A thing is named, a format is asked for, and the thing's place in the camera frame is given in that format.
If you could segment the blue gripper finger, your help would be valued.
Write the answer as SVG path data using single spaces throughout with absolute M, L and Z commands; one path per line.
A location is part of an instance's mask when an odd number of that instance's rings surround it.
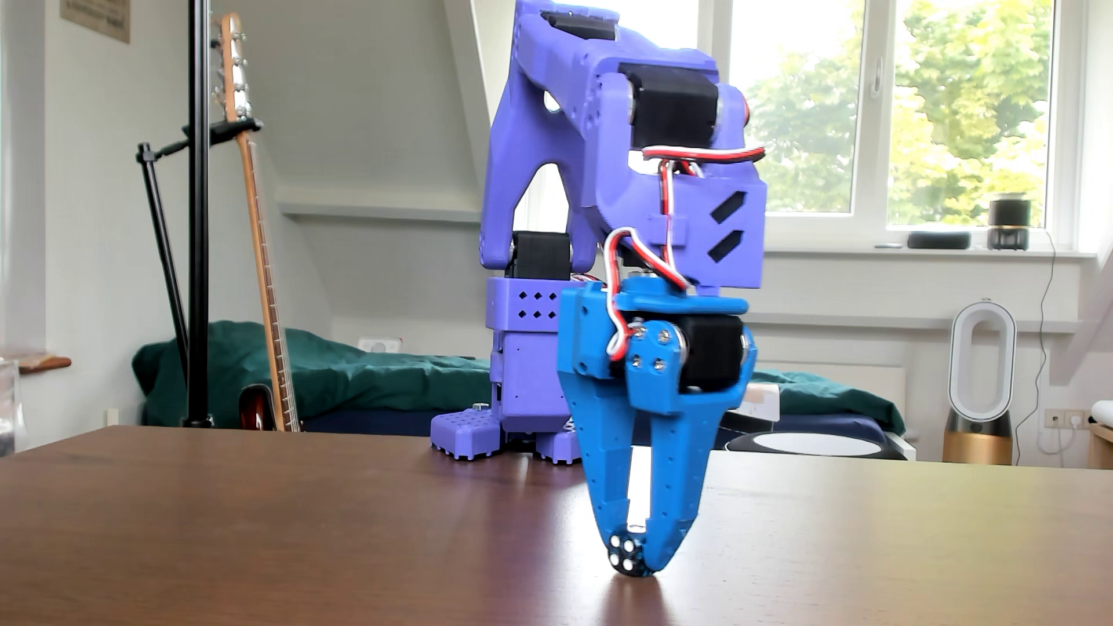
M 619 378 L 559 373 L 577 430 L 583 472 L 595 521 L 605 546 L 639 546 L 641 534 L 628 528 L 636 410 Z
M 720 422 L 743 402 L 755 363 L 740 319 L 648 320 L 629 340 L 629 403 L 650 420 L 646 573 L 664 569 L 693 525 Z

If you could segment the blue gripper body black servo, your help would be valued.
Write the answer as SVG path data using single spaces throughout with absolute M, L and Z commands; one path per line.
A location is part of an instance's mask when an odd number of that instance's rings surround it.
M 562 299 L 558 368 L 577 376 L 624 380 L 636 388 L 720 392 L 750 381 L 747 301 L 680 292 L 664 278 L 623 278 L 609 314 L 599 283 Z

